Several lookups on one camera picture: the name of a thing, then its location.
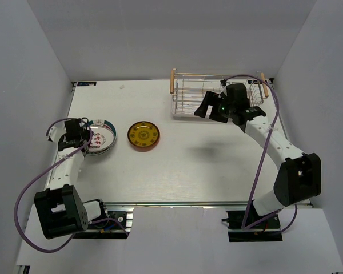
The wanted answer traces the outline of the white plate red lettering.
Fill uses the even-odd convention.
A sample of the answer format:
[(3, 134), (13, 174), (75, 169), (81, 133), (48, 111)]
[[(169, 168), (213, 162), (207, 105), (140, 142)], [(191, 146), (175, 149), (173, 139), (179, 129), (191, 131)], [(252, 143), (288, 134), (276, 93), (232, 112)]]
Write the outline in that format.
[(111, 150), (104, 150), (104, 151), (87, 151), (85, 153), (86, 156), (102, 156), (102, 155), (107, 155), (110, 153)]

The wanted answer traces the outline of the yellow patterned plate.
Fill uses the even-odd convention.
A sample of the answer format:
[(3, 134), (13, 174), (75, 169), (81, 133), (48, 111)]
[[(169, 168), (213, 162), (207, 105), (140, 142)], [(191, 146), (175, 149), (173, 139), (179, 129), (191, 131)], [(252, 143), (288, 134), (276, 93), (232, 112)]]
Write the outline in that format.
[(161, 137), (159, 128), (154, 123), (148, 121), (139, 121), (132, 124), (127, 132), (127, 139), (151, 139), (157, 137)]

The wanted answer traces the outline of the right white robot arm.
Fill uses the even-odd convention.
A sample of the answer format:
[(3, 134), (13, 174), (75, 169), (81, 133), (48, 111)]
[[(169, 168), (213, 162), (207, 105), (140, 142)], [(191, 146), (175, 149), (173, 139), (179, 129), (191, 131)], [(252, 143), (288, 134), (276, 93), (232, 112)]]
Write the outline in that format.
[(244, 84), (227, 85), (220, 94), (206, 92), (194, 115), (221, 123), (231, 120), (276, 165), (278, 174), (273, 189), (257, 199), (249, 196), (244, 218), (252, 227), (261, 227), (273, 212), (321, 194), (320, 157), (303, 152), (277, 132), (266, 113), (258, 106), (251, 106)]

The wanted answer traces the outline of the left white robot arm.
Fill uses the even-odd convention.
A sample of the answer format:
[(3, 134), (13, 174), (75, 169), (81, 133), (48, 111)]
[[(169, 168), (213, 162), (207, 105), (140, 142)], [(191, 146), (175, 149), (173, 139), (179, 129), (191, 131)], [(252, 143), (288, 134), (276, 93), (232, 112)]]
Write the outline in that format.
[(87, 119), (68, 118), (64, 126), (60, 129), (52, 125), (46, 133), (48, 140), (57, 144), (56, 166), (48, 186), (34, 197), (47, 239), (84, 232), (90, 223), (102, 228), (109, 222), (109, 213), (101, 199), (83, 202), (75, 189), (92, 137)]

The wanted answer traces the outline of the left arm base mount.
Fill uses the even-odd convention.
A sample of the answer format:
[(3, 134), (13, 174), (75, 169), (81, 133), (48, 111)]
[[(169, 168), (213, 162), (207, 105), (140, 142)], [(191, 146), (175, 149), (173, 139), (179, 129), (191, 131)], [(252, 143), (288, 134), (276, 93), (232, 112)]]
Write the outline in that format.
[(89, 224), (85, 239), (126, 240), (131, 230), (131, 211), (108, 205), (101, 199), (84, 202)]

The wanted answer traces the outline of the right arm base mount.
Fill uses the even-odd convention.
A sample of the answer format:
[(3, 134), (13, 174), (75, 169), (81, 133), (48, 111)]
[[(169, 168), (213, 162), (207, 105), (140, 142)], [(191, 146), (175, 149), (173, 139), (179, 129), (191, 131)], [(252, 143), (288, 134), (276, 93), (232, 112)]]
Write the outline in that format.
[(278, 212), (260, 216), (250, 207), (247, 216), (246, 204), (228, 203), (226, 216), (221, 219), (228, 228), (230, 243), (281, 242), (282, 232)]

